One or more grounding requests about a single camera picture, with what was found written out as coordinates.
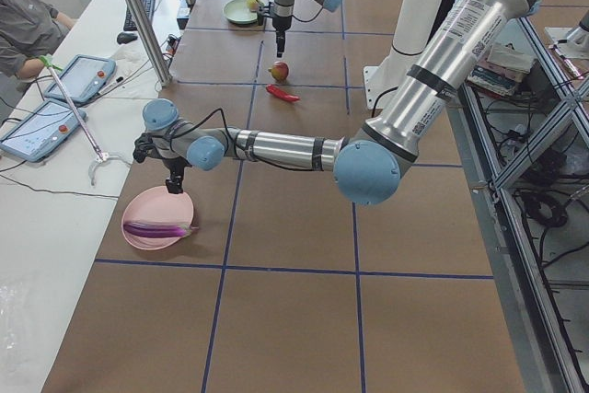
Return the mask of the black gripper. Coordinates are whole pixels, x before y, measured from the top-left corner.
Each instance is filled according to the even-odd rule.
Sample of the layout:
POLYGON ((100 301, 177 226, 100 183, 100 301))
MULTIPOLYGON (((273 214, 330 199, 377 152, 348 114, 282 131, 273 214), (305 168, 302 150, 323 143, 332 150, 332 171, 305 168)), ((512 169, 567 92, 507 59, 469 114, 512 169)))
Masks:
POLYGON ((276 56, 282 57, 286 42, 286 31, 292 26, 292 17, 275 16, 272 18, 272 26, 274 27, 276 34, 276 56))
POLYGON ((162 162, 169 171, 169 177, 165 181, 167 191, 170 194, 183 193, 184 170, 190 168, 191 164, 181 156, 165 158, 162 162))

